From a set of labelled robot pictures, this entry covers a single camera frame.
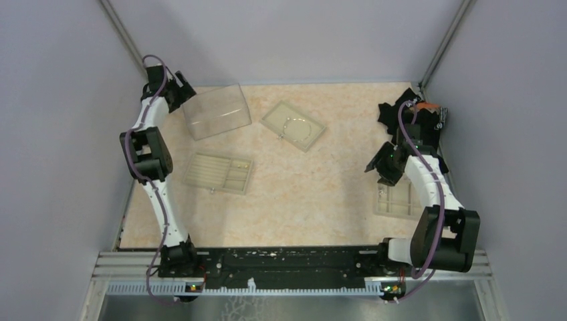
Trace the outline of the clear acrylic box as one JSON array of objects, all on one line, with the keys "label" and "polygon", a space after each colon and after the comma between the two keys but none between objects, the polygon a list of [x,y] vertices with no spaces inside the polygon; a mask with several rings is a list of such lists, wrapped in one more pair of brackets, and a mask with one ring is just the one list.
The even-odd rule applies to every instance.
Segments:
[{"label": "clear acrylic box", "polygon": [[182,105],[189,134],[202,140],[252,123],[247,100],[239,84],[213,88]]}]

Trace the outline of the silver pearl-tipped bangle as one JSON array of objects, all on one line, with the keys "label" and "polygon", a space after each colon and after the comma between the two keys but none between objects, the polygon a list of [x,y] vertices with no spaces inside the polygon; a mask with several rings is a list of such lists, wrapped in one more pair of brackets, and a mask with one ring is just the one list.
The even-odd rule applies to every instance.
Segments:
[{"label": "silver pearl-tipped bangle", "polygon": [[303,118],[287,118],[282,134],[293,142],[303,142],[312,134],[312,125]]}]

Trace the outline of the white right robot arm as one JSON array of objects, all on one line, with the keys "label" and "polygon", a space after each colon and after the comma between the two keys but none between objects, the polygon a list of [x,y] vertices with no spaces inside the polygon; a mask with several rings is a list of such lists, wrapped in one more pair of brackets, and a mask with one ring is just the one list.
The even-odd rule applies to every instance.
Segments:
[{"label": "white right robot arm", "polygon": [[468,272],[473,264],[480,228],[479,214],[457,200],[439,166],[436,150],[421,139],[418,124],[403,123],[396,143],[386,142],[368,170],[379,175],[378,184],[393,187],[406,177],[417,192],[423,212],[410,239],[391,238],[376,258],[386,276],[407,264],[412,277],[427,270]]}]

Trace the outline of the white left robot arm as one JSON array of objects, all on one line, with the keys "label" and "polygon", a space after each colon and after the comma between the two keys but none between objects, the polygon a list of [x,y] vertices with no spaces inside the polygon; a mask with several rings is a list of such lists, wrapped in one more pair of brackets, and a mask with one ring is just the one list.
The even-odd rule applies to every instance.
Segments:
[{"label": "white left robot arm", "polygon": [[141,111],[120,135],[134,194],[124,246],[376,245],[405,235],[374,212],[390,140],[378,105],[402,83],[232,85],[194,90],[146,69]]}]

